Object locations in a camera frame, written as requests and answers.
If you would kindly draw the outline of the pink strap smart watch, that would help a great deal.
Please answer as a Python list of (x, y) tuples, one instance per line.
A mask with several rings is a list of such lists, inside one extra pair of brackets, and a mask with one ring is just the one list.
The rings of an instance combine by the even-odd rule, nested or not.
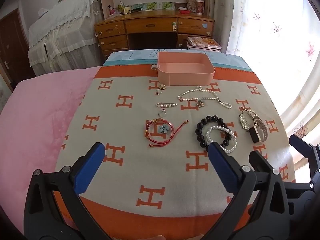
[(265, 142), (268, 139), (267, 127), (261, 119), (255, 119), (248, 132), (254, 143)]

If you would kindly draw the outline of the blue flower brooch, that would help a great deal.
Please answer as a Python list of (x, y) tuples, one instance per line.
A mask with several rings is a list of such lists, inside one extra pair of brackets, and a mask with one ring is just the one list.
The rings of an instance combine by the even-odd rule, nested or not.
[(167, 134), (171, 131), (171, 127), (168, 124), (162, 124), (159, 126), (159, 133)]

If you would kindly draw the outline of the silver ring pink charm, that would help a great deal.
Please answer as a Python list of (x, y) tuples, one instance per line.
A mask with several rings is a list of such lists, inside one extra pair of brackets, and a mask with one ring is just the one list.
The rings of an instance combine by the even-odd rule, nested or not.
[(162, 108), (159, 112), (158, 112), (158, 116), (160, 118), (164, 118), (166, 117), (167, 113), (166, 113), (166, 110), (164, 108)]

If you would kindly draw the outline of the pearl bar hair clip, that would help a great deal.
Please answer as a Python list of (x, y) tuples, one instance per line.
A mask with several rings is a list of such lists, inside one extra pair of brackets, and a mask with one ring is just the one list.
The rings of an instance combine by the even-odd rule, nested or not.
[(176, 107), (177, 103), (157, 103), (156, 107), (158, 108), (171, 108), (171, 107)]

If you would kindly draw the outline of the pink fleece blanket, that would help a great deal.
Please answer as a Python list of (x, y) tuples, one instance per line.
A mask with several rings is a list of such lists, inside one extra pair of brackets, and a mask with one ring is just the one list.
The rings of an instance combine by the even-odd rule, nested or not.
[(1, 112), (1, 207), (20, 232), (31, 176), (38, 168), (54, 171), (72, 117), (98, 69), (24, 80)]

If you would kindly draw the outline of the orange H pattern blanket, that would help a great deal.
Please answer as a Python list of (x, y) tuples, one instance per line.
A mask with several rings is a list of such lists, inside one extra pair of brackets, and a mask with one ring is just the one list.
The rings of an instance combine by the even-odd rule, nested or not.
[[(196, 125), (208, 115), (222, 118), (236, 135), (230, 148), (240, 165), (256, 150), (284, 181), (294, 181), (285, 129), (252, 71), (218, 67), (202, 92), (196, 86), (170, 86), (156, 95), (159, 85), (149, 65), (100, 68), (57, 158), (60, 170), (95, 142), (104, 145), (103, 162), (81, 200), (110, 236), (185, 239), (205, 233), (218, 219), (232, 195), (196, 139)], [(198, 100), (204, 107), (197, 107)], [(159, 102), (177, 106), (165, 108), (167, 115), (160, 118)], [(267, 127), (265, 142), (251, 139), (255, 119)], [(162, 124), (171, 131), (159, 133)]]

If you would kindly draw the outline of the light blue leaf bedsheet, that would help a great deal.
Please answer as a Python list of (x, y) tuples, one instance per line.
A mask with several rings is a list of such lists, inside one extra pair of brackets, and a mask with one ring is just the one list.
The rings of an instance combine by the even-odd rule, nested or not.
[(214, 67), (251, 71), (242, 57), (208, 50), (146, 49), (124, 50), (110, 54), (104, 66), (163, 63), (207, 63)]

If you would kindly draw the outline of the round gold brooch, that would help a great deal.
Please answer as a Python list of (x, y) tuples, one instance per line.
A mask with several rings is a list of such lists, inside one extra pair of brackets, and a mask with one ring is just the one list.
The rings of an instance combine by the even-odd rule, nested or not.
[(163, 84), (161, 84), (159, 88), (160, 88), (160, 90), (165, 90), (165, 89), (166, 89), (166, 86), (163, 85)]

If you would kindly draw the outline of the pink plastic tray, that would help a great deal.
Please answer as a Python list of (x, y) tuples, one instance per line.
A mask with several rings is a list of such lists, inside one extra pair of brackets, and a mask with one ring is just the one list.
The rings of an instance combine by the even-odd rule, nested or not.
[(206, 54), (161, 51), (157, 73), (159, 82), (166, 86), (207, 86), (215, 68)]

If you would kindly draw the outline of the floral window curtain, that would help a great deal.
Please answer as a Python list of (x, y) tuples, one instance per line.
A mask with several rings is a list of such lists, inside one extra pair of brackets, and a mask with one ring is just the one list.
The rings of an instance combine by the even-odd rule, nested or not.
[(308, 0), (234, 0), (227, 52), (268, 92), (287, 134), (319, 143), (319, 18)]

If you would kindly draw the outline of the stack of books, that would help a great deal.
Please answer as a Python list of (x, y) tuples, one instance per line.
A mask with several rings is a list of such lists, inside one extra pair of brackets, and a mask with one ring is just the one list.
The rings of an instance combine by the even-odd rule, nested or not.
[(222, 47), (213, 38), (188, 36), (188, 47), (204, 50), (220, 51)]

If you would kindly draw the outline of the red box on desk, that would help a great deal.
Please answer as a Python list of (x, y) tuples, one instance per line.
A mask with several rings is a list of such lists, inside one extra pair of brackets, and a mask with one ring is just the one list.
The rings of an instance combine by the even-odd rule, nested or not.
[(189, 15), (190, 11), (189, 10), (180, 10), (180, 14)]

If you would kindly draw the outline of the patterned cup on desk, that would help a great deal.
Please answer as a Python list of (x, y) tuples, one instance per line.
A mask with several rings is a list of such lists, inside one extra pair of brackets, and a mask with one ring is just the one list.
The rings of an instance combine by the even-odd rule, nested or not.
[(196, 14), (203, 15), (204, 12), (204, 0), (196, 0)]

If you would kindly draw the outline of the wooden desk with drawers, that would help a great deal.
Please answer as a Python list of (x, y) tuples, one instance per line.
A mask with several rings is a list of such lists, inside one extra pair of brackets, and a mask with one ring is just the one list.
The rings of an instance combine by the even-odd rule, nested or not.
[(187, 49), (187, 37), (212, 37), (215, 20), (173, 10), (139, 11), (97, 23), (102, 55), (140, 49)]

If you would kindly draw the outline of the lace covered furniture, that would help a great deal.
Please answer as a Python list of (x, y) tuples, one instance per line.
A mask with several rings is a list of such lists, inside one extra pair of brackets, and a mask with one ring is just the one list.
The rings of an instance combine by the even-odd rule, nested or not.
[(64, 0), (28, 31), (28, 59), (35, 75), (102, 64), (94, 26), (103, 20), (100, 0)]

